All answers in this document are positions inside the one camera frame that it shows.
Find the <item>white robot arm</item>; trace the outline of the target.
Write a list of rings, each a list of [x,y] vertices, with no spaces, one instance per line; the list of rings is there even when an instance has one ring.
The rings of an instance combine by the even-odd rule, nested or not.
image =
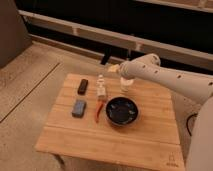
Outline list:
[[[158,83],[199,103],[186,161],[186,171],[213,171],[213,75],[161,67],[156,54],[112,65],[109,72],[126,80],[140,78]]]

